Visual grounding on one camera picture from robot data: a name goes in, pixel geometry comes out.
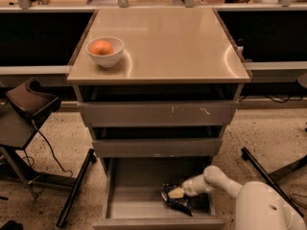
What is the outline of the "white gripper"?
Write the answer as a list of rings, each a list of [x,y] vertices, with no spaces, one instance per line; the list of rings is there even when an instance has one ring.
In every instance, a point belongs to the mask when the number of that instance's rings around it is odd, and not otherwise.
[[[177,199],[187,196],[198,196],[203,193],[211,193],[214,187],[205,179],[204,175],[200,174],[185,180],[181,187],[176,187],[168,193],[169,198]]]

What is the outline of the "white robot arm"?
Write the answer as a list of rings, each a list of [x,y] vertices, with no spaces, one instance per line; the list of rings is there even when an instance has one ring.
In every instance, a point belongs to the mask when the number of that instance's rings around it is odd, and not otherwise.
[[[236,230],[306,230],[303,217],[273,187],[260,181],[244,185],[227,177],[216,166],[162,190],[162,198],[175,209],[191,216],[193,196],[221,188],[236,200]]]

